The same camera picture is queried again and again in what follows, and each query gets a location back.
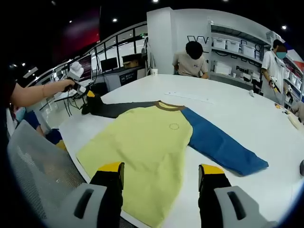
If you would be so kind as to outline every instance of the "white storage box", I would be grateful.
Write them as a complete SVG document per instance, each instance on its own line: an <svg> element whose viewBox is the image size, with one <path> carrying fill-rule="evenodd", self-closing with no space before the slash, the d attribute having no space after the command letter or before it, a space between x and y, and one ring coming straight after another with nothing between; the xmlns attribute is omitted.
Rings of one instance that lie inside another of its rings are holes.
<svg viewBox="0 0 304 228"><path fill-rule="evenodd" d="M289 80L291 81L292 84L296 84L296 76L293 72L290 72L289 74Z"/></svg>
<svg viewBox="0 0 304 228"><path fill-rule="evenodd" d="M251 75L245 74L245 73L241 73L240 74L241 78L247 78L249 81L251 81Z"/></svg>
<svg viewBox="0 0 304 228"><path fill-rule="evenodd" d="M222 38L213 38L213 46L216 48L222 48L225 49L226 48L226 40L222 39Z"/></svg>
<svg viewBox="0 0 304 228"><path fill-rule="evenodd" d="M232 70L231 67L214 66L214 72L217 74L230 75L231 70Z"/></svg>
<svg viewBox="0 0 304 228"><path fill-rule="evenodd" d="M215 66L220 66L220 67L227 67L227 68L232 68L231 66L229 66L228 64L226 64L225 62L220 62L220 61L217 61L217 60L214 60L214 65Z"/></svg>
<svg viewBox="0 0 304 228"><path fill-rule="evenodd" d="M250 75L252 76L252 79L255 79L256 81L260 82L260 74L258 72L252 71Z"/></svg>
<svg viewBox="0 0 304 228"><path fill-rule="evenodd" d="M254 47L248 46L246 44L241 44L241 46L242 46L242 51L243 51L244 55L252 57L252 58L255 57L256 49Z"/></svg>
<svg viewBox="0 0 304 228"><path fill-rule="evenodd" d="M285 67L285 78L289 78L290 70Z"/></svg>
<svg viewBox="0 0 304 228"><path fill-rule="evenodd" d="M237 41L234 41L234 40L231 40L231 39L227 39L226 42L227 42L227 49L228 50L238 52L240 42L237 42Z"/></svg>
<svg viewBox="0 0 304 228"><path fill-rule="evenodd" d="M298 90L301 90L301 85L302 85L302 82L301 82L301 80L297 77L296 83L295 83L295 87L297 87Z"/></svg>

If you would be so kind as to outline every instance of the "hand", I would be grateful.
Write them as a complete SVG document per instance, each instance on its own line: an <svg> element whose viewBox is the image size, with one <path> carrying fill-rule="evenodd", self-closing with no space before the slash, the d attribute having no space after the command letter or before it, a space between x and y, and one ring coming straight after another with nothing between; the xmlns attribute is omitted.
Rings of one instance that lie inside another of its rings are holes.
<svg viewBox="0 0 304 228"><path fill-rule="evenodd" d="M71 79L62 80L61 83L62 83L61 91L63 92L72 90L73 86L75 85L75 82Z"/></svg>
<svg viewBox="0 0 304 228"><path fill-rule="evenodd" d="M272 86L272 81L270 80L269 82L268 82L268 85L269 85L269 87L271 88L271 89L273 89L274 87Z"/></svg>

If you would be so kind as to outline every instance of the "white t-shirt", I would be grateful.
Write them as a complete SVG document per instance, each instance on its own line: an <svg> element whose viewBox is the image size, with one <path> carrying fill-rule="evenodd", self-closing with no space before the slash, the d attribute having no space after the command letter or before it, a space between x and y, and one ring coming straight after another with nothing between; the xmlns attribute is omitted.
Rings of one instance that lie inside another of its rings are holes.
<svg viewBox="0 0 304 228"><path fill-rule="evenodd" d="M179 66L179 74L185 76L199 77L200 71L208 72L207 62L203 55L199 59L192 59L186 51L174 54L173 66Z"/></svg>
<svg viewBox="0 0 304 228"><path fill-rule="evenodd" d="M270 77L274 76L277 78L276 86L279 88L281 94L283 94L284 88L284 67L283 60L279 59L273 51L268 51L264 54L262 68L267 70ZM262 80L262 93L265 97L272 99L275 95L274 90L269 87L269 83L264 75L262 76Z"/></svg>

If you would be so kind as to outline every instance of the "yellow shirt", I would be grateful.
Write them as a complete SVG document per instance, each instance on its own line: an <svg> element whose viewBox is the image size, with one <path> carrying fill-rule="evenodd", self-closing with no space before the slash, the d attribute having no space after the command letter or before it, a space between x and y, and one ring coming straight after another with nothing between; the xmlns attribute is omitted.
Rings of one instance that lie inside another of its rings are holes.
<svg viewBox="0 0 304 228"><path fill-rule="evenodd" d="M124 162L123 210L151 227L161 225L182 185L192 135L183 108L158 102L131 109L77 154L91 178L105 164Z"/></svg>

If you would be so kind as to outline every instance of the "computer monitor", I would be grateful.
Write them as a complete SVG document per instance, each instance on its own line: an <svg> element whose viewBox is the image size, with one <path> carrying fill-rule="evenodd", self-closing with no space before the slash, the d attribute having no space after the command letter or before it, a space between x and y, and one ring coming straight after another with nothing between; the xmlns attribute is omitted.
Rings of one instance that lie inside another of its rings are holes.
<svg viewBox="0 0 304 228"><path fill-rule="evenodd" d="M109 58L100 61L102 71L112 70L118 67L117 58Z"/></svg>

